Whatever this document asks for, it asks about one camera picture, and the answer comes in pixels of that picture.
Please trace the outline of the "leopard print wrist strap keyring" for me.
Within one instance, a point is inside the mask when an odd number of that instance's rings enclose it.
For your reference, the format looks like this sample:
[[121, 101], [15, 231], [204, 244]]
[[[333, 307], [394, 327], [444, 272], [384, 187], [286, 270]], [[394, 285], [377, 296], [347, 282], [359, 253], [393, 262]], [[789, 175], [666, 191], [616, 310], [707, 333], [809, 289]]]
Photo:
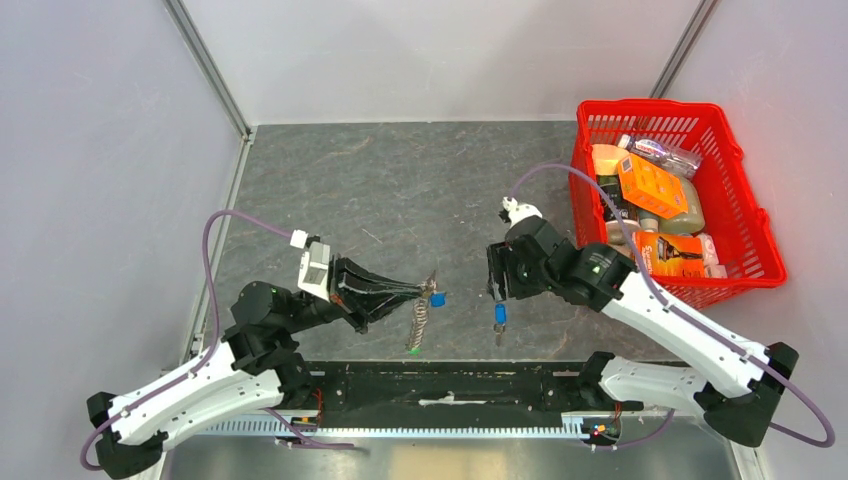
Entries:
[[437, 271], [434, 270], [426, 278], [426, 280], [423, 282], [426, 284], [426, 291], [423, 293], [423, 297], [419, 300], [414, 300], [413, 302], [413, 317], [411, 322], [410, 333], [406, 343], [407, 353], [408, 350], [413, 348], [420, 348], [421, 350], [425, 327], [429, 319], [429, 297], [432, 293], [437, 291], [436, 275]]

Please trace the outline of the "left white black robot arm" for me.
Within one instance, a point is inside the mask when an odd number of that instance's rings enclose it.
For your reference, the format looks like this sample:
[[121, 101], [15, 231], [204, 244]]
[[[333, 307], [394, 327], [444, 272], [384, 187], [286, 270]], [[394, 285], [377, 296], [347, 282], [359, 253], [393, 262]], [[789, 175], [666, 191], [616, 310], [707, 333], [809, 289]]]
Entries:
[[336, 256], [321, 279], [304, 277], [291, 291], [263, 281], [247, 284], [231, 307], [235, 320], [197, 357], [123, 395], [87, 400], [95, 430], [82, 464], [125, 479], [155, 465], [163, 453], [201, 429], [252, 410], [304, 409], [316, 386], [294, 334], [343, 320], [355, 332], [408, 301], [429, 301], [434, 278], [407, 283], [377, 275]]

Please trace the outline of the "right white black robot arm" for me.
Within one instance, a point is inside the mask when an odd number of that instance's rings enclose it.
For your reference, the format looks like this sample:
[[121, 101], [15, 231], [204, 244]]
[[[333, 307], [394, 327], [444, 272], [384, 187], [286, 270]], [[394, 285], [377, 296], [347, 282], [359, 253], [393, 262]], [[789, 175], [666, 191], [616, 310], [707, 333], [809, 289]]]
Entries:
[[613, 247], [575, 247], [536, 211], [502, 210], [508, 229], [487, 248], [487, 289], [496, 302], [552, 293], [618, 320], [686, 362], [650, 366], [596, 352], [577, 382], [588, 408], [642, 402], [699, 415], [715, 432], [747, 447], [762, 444], [799, 359], [791, 346], [763, 345], [707, 318], [648, 284]]

